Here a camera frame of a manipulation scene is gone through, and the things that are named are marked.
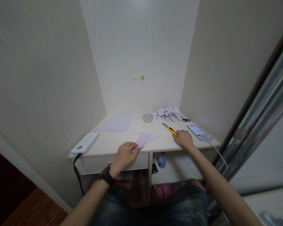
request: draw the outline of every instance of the watch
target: watch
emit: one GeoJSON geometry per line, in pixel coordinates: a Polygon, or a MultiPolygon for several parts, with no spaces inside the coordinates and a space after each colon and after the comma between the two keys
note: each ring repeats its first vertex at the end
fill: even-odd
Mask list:
{"type": "Polygon", "coordinates": [[[115,179],[113,179],[113,177],[110,175],[109,173],[110,171],[110,166],[107,166],[98,176],[99,180],[104,180],[107,182],[107,184],[109,184],[110,186],[113,185],[113,183],[115,182],[115,179]]]}

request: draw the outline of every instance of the hand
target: hand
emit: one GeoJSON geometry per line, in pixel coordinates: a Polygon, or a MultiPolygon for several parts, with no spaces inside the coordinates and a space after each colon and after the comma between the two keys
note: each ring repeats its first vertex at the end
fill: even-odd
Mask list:
{"type": "Polygon", "coordinates": [[[141,148],[136,149],[133,153],[132,150],[137,147],[138,144],[134,142],[126,142],[122,144],[116,154],[115,162],[110,166],[110,175],[112,177],[117,177],[117,175],[126,168],[130,163],[132,163],[137,154],[140,152],[141,148]]]}
{"type": "Polygon", "coordinates": [[[187,130],[177,130],[178,137],[173,134],[174,141],[184,149],[188,149],[194,146],[193,138],[187,130]]]}

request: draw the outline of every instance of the charging cable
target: charging cable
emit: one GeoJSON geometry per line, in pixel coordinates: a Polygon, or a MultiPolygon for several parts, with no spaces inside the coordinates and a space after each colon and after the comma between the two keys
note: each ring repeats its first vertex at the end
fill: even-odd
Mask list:
{"type": "MultiPolygon", "coordinates": [[[[213,148],[215,148],[214,145],[212,145],[211,143],[209,143],[208,141],[206,141],[209,145],[211,145],[213,148]]],[[[222,158],[222,160],[224,161],[224,164],[226,165],[226,168],[228,168],[228,165],[226,164],[226,161],[224,160],[224,158],[222,157],[222,155],[220,154],[220,152],[217,150],[217,148],[215,148],[215,150],[218,152],[218,154],[220,155],[220,157],[222,158]]]]}
{"type": "Polygon", "coordinates": [[[79,180],[79,183],[80,183],[80,187],[81,187],[81,191],[82,191],[82,194],[83,194],[83,196],[84,196],[84,195],[85,195],[85,192],[84,192],[84,190],[83,190],[81,178],[80,178],[78,169],[77,169],[76,166],[75,166],[75,162],[78,160],[78,158],[79,158],[81,155],[82,155],[82,153],[78,153],[78,154],[76,155],[75,160],[73,161],[73,169],[74,169],[74,171],[75,171],[76,176],[78,177],[78,180],[79,180]]]}

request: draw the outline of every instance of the desk drawer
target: desk drawer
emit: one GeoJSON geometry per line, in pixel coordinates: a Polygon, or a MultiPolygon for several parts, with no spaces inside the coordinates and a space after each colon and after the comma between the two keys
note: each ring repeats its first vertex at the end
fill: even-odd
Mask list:
{"type": "MultiPolygon", "coordinates": [[[[94,157],[94,158],[79,158],[75,165],[78,171],[84,174],[96,174],[103,171],[108,164],[115,161],[116,156],[94,157]]],[[[149,153],[140,153],[135,161],[124,170],[139,170],[147,169],[149,164],[149,153]]]]}

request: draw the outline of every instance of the plastic bottle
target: plastic bottle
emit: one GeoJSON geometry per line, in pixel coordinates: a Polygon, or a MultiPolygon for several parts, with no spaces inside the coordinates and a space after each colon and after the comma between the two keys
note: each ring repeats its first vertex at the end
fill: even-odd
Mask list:
{"type": "Polygon", "coordinates": [[[162,152],[158,158],[158,166],[160,168],[165,168],[166,167],[166,161],[167,161],[167,157],[166,157],[166,153],[162,152]]]}

